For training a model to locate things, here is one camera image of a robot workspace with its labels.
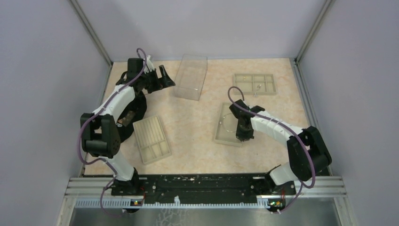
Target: white wall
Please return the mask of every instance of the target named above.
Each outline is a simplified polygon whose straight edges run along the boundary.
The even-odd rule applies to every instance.
[[[108,66],[66,0],[1,0],[0,31],[0,225],[54,225]]]
[[[398,225],[399,1],[337,0],[301,67],[359,224]]]
[[[111,60],[295,57],[324,0],[79,0]]]

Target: purple cable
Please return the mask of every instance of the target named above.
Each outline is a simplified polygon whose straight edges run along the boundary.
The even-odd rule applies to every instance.
[[[108,212],[104,209],[104,207],[103,207],[103,196],[104,196],[105,191],[106,191],[106,190],[109,188],[109,186],[114,182],[114,180],[115,180],[115,178],[116,178],[118,172],[116,171],[116,169],[115,169],[109,162],[107,162],[107,160],[105,160],[105,159],[103,159],[103,158],[97,158],[97,159],[94,159],[94,160],[91,161],[91,162],[85,161],[84,158],[83,158],[83,156],[82,156],[82,154],[81,154],[80,142],[81,142],[81,140],[82,140],[83,131],[85,130],[85,128],[87,127],[87,125],[88,125],[92,120],[94,120],[97,116],[99,116],[99,115],[105,110],[105,108],[109,105],[109,103],[112,101],[112,99],[114,99],[114,97],[115,97],[116,95],[119,94],[119,92],[121,92],[124,88],[126,88],[127,86],[129,86],[130,84],[132,84],[133,82],[135,82],[135,81],[143,74],[144,69],[145,69],[145,66],[147,65],[147,55],[146,55],[146,53],[144,52],[143,49],[137,48],[136,52],[137,52],[137,55],[138,55],[140,58],[141,58],[141,56],[140,56],[139,50],[140,50],[140,51],[143,53],[143,55],[144,55],[144,58],[143,58],[143,60],[144,60],[144,65],[143,65],[143,68],[141,69],[141,71],[139,72],[139,74],[138,74],[134,79],[132,79],[130,82],[128,82],[128,83],[126,83],[124,86],[122,86],[122,87],[118,90],[118,92],[113,93],[113,94],[111,95],[111,97],[107,100],[107,102],[105,102],[105,104],[104,104],[104,106],[102,107],[102,109],[100,109],[95,115],[91,116],[88,120],[86,120],[86,121],[83,123],[82,127],[81,127],[80,130],[79,130],[78,140],[77,140],[77,142],[76,142],[76,151],[77,151],[77,153],[78,153],[79,160],[80,160],[84,165],[91,165],[91,164],[93,164],[93,163],[95,163],[95,162],[97,162],[97,161],[103,161],[103,162],[105,162],[105,164],[107,164],[108,167],[110,167],[110,168],[112,169],[113,173],[115,174],[115,176],[112,178],[112,180],[111,180],[110,182],[108,182],[108,184],[103,188],[103,192],[101,193],[101,196],[100,196],[100,206],[101,206],[101,209],[103,210],[103,212],[104,212],[105,214],[107,214],[107,215],[109,215],[109,216],[112,216],[112,217],[121,217],[121,215],[120,215],[120,214],[111,214],[111,213],[108,213]]]
[[[290,207],[291,204],[298,198],[299,194],[300,194],[301,191],[302,191],[302,187],[303,187],[303,186],[306,187],[306,188],[312,188],[312,187],[314,187],[314,184],[315,184],[315,182],[316,182],[316,172],[315,172],[315,169],[314,169],[313,161],[311,160],[311,156],[310,156],[310,154],[309,154],[309,152],[308,152],[308,150],[307,150],[305,144],[304,144],[304,143],[302,142],[302,140],[300,139],[300,137],[299,137],[290,127],[286,126],[284,123],[281,123],[280,121],[277,121],[277,120],[275,120],[275,119],[269,118],[269,117],[264,116],[264,115],[261,115],[261,114],[257,114],[257,113],[255,113],[255,112],[251,112],[251,111],[249,111],[249,110],[247,110],[247,109],[241,107],[240,105],[238,105],[237,103],[235,103],[235,102],[233,101],[233,99],[231,98],[231,96],[230,96],[230,90],[231,90],[231,89],[237,89],[237,90],[241,93],[241,96],[242,96],[242,100],[243,100],[243,101],[244,101],[244,94],[243,94],[242,91],[241,91],[238,87],[236,87],[236,86],[232,86],[232,87],[229,88],[229,90],[227,91],[227,97],[228,97],[229,100],[233,103],[234,106],[236,106],[237,108],[241,109],[242,111],[245,111],[245,112],[247,112],[247,113],[250,113],[250,114],[252,114],[252,115],[254,115],[254,116],[258,116],[258,117],[263,118],[263,119],[266,119],[266,120],[268,120],[268,121],[275,122],[275,123],[279,124],[281,127],[283,127],[284,129],[286,129],[288,132],[290,132],[290,133],[298,140],[298,142],[299,142],[299,144],[301,145],[303,151],[305,152],[306,158],[307,158],[308,161],[309,161],[309,165],[310,165],[310,168],[311,168],[311,174],[312,174],[312,182],[311,182],[311,185],[308,186],[308,185],[306,185],[303,181],[300,180],[300,182],[301,182],[301,187],[299,188],[299,191],[296,193],[296,196],[288,203],[288,205],[287,205],[284,209],[282,209],[282,210],[280,211],[280,213],[282,213],[282,212],[284,212],[288,207]]]

